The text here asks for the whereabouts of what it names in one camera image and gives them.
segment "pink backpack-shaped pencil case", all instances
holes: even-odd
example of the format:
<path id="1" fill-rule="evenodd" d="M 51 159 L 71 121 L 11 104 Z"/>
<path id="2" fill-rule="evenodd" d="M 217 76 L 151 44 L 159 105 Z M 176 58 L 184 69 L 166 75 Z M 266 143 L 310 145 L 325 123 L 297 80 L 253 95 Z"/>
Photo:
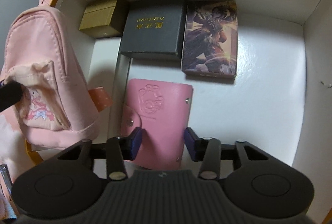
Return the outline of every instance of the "pink backpack-shaped pencil case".
<path id="1" fill-rule="evenodd" d="M 39 6 L 17 17 L 0 78 L 22 85 L 23 96 L 11 108 L 29 143 L 62 149 L 97 137 L 99 113 L 59 10 Z"/>

